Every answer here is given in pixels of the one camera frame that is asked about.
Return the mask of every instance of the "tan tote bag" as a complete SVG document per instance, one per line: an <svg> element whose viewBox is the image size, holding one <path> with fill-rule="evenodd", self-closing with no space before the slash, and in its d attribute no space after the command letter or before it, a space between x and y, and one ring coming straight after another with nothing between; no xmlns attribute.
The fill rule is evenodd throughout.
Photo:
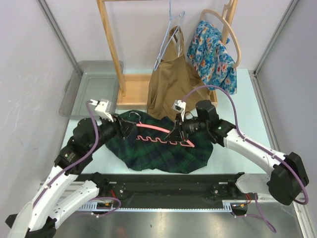
<svg viewBox="0 0 317 238"><path fill-rule="evenodd" d="M170 37L175 29L170 30ZM175 100L182 100L195 87L204 85L194 67L185 61L184 36L180 28L179 31L181 53L178 56L175 43L170 41L164 59L157 70L153 71L149 83L148 114L157 119L168 116L174 121L177 111L172 106ZM192 93L186 99L186 111L193 110L198 101L206 99L210 99L207 88Z"/></svg>

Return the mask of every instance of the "white bracket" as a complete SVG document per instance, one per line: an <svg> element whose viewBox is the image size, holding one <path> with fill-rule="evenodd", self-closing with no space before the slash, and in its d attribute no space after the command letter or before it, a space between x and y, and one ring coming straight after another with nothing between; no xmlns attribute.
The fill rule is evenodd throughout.
<svg viewBox="0 0 317 238"><path fill-rule="evenodd" d="M237 179L236 186L243 193L270 194L267 186L269 180L267 174L243 174Z"/></svg>
<svg viewBox="0 0 317 238"><path fill-rule="evenodd" d="M56 219L55 228L59 226L75 211L77 211L83 204L89 200L97 197L99 188L92 181L85 181L84 184L70 196L55 205L50 213L52 219Z"/></svg>
<svg viewBox="0 0 317 238"><path fill-rule="evenodd" d="M38 193L33 198L33 202L41 194L44 188L48 187L47 184L62 171L62 168L59 166L53 167L50 175L46 179L45 183L42 185ZM39 202L33 208L32 220L30 222L29 228L30 231L37 231L41 229L47 217L49 216L54 205L57 203L59 198L62 196L66 188L77 179L78 175L65 175L62 174L59 176L55 182L47 189L44 195L41 197Z"/></svg>
<svg viewBox="0 0 317 238"><path fill-rule="evenodd" d="M109 120L109 121L113 122L113 117L109 113L109 109L110 109L110 106L111 106L111 102L109 100L101 99L99 103L98 102L96 103L95 100L91 100L91 101L93 102L92 105L96 106L95 112L102 119L106 119L106 120Z"/></svg>
<svg viewBox="0 0 317 238"><path fill-rule="evenodd" d="M186 109L186 103L183 102L182 100L175 100L172 109L175 111L178 111L181 113L182 121L184 121L185 118L185 109Z"/></svg>

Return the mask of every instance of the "blue floral cloth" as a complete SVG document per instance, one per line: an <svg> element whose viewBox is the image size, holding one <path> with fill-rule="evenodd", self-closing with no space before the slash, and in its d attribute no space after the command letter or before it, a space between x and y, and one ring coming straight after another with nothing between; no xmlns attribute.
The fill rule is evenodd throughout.
<svg viewBox="0 0 317 238"><path fill-rule="evenodd" d="M237 71L232 67L235 62L221 42L220 31L213 25L206 21L199 23L187 57L206 85L221 87L229 94L237 92Z"/></svg>

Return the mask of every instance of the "gray plastic tray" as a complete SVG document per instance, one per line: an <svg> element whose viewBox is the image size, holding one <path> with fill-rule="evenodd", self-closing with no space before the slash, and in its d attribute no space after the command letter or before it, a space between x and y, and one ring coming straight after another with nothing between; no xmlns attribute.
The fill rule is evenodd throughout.
<svg viewBox="0 0 317 238"><path fill-rule="evenodd" d="M114 64L110 60L81 61L78 63L83 75L76 70L65 88L59 113L71 119L89 116L86 101L108 99L112 102L110 113L115 112L119 82Z"/></svg>

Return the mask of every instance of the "red wire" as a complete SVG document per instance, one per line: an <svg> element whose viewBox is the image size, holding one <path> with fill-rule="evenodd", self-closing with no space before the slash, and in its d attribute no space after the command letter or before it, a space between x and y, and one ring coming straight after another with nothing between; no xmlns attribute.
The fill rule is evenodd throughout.
<svg viewBox="0 0 317 238"><path fill-rule="evenodd" d="M114 191L113 190L110 190L109 191L111 194L112 194L112 196L115 198L115 193L114 193Z"/></svg>
<svg viewBox="0 0 317 238"><path fill-rule="evenodd" d="M247 204L250 204L251 201L252 201L251 196L247 193L247 194L246 194L246 197L247 197L247 200L250 200Z"/></svg>

